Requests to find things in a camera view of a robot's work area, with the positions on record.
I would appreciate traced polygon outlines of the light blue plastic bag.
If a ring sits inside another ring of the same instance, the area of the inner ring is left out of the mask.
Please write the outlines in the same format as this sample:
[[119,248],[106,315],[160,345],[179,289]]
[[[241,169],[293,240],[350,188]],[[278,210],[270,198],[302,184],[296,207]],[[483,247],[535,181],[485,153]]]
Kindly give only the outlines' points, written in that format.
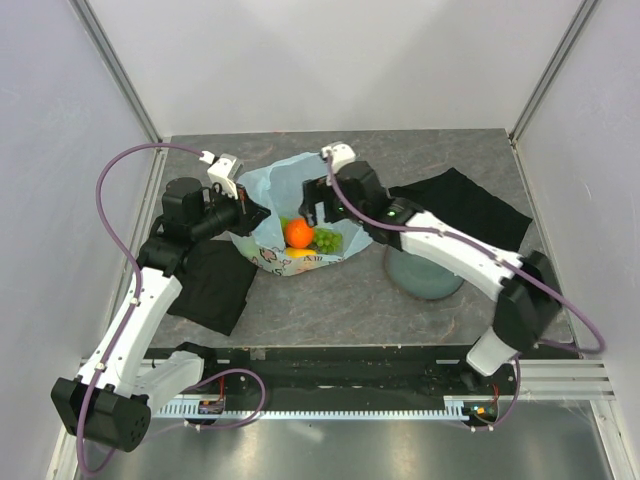
[[327,173],[325,163],[316,153],[302,153],[277,161],[267,167],[243,173],[239,177],[254,202],[268,208],[271,215],[248,237],[231,236],[238,252],[254,265],[277,276],[293,276],[310,270],[343,262],[365,250],[372,239],[362,227],[342,220],[337,223],[320,222],[315,228],[338,231],[343,236],[340,254],[322,254],[315,257],[292,259],[284,254],[289,247],[284,239],[280,219],[299,218],[302,202],[302,183],[323,177]]

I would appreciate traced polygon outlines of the orange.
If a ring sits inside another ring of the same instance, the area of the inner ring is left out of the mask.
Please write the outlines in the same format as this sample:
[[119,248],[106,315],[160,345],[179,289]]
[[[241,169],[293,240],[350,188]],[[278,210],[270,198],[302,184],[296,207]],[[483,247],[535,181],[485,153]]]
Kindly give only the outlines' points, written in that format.
[[314,229],[303,218],[290,220],[284,227],[284,239],[289,247],[306,249],[314,239]]

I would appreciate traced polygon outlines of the green grape bunch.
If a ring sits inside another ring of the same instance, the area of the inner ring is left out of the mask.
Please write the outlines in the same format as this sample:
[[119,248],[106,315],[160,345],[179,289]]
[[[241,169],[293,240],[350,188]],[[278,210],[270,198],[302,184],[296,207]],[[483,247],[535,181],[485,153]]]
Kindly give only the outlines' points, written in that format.
[[312,249],[322,254],[340,254],[343,250],[343,236],[335,230],[315,228]]

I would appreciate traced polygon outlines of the yellow mango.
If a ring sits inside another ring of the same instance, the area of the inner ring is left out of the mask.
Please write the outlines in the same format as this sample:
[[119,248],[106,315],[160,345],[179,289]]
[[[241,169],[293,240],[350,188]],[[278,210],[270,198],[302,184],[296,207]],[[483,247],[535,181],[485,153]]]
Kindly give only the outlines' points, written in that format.
[[302,259],[306,257],[315,257],[317,252],[313,249],[287,247],[284,254],[292,259]]

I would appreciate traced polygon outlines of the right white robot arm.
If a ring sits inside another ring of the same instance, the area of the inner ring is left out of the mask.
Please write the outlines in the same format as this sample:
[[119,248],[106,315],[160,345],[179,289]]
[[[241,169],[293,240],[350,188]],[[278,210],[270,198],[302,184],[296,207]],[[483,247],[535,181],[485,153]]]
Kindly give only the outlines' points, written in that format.
[[358,223],[375,242],[436,263],[495,301],[491,326],[457,371],[469,393],[483,392],[503,364],[528,352],[561,310],[558,280],[544,254],[523,257],[491,246],[408,199],[390,196],[364,161],[305,181],[299,213],[311,226],[317,223],[318,204],[325,222]]

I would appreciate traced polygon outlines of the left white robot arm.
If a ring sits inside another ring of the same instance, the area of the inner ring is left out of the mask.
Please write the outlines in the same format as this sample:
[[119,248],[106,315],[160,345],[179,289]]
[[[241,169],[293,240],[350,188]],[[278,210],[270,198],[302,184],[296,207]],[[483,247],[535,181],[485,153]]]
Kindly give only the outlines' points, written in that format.
[[250,235],[270,216],[238,185],[206,188],[191,177],[171,181],[162,212],[141,246],[128,292],[105,336],[72,379],[56,380],[51,398],[67,432],[122,452],[143,440],[151,417],[182,392],[208,393],[219,382],[210,349],[189,344],[156,370],[141,363],[165,313],[182,291],[191,252],[224,233]]

